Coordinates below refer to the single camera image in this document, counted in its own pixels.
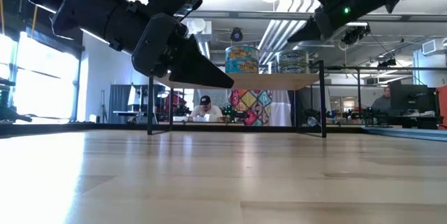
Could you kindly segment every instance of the wooden tabletop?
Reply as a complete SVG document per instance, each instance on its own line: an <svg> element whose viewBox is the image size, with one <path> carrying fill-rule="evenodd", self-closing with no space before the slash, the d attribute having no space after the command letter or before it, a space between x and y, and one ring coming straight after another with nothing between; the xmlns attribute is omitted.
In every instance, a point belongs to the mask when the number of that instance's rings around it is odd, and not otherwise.
<svg viewBox="0 0 447 224"><path fill-rule="evenodd" d="M231 73L228 76L235 81L232 89L291 91L318 82L318 74ZM155 77L154 80L174 89L222 89L198 84L171 82L169 81L169 75L163 78Z"/></svg>

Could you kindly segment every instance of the floor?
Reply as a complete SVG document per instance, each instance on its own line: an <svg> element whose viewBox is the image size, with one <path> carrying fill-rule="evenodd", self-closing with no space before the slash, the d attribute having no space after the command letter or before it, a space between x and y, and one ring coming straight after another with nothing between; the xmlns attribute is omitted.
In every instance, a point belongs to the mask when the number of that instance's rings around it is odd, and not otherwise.
<svg viewBox="0 0 447 224"><path fill-rule="evenodd" d="M0 139L0 223L446 220L445 142L118 130Z"/></svg>

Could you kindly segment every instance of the cap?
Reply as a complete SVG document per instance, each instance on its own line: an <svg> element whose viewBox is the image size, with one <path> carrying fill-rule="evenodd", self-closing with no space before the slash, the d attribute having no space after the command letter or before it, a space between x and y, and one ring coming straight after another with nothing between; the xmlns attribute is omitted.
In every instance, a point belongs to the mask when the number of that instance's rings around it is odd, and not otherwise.
<svg viewBox="0 0 447 224"><path fill-rule="evenodd" d="M200 105L207 105L211 103L211 98L209 96L203 96L200 98Z"/></svg>

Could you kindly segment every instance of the colorful can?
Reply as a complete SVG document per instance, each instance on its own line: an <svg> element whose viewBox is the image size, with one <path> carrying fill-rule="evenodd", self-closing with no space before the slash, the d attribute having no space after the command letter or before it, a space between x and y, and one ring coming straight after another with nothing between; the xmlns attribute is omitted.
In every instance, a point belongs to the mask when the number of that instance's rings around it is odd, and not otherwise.
<svg viewBox="0 0 447 224"><path fill-rule="evenodd" d="M277 56L280 73L305 73L307 52L302 50L289 50L280 52Z"/></svg>
<svg viewBox="0 0 447 224"><path fill-rule="evenodd" d="M259 73L259 62L251 59L230 60L225 63L226 73Z"/></svg>
<svg viewBox="0 0 447 224"><path fill-rule="evenodd" d="M259 61L259 50L251 46L231 46L225 50L226 61L248 59Z"/></svg>

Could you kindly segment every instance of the computer monitor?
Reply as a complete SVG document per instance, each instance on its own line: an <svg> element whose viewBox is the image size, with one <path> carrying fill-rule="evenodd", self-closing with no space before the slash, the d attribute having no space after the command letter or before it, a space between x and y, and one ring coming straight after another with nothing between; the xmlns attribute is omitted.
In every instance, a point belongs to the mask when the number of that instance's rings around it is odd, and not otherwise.
<svg viewBox="0 0 447 224"><path fill-rule="evenodd" d="M420 113L436 110L436 98L427 85L394 83L390 91L392 110L418 110Z"/></svg>

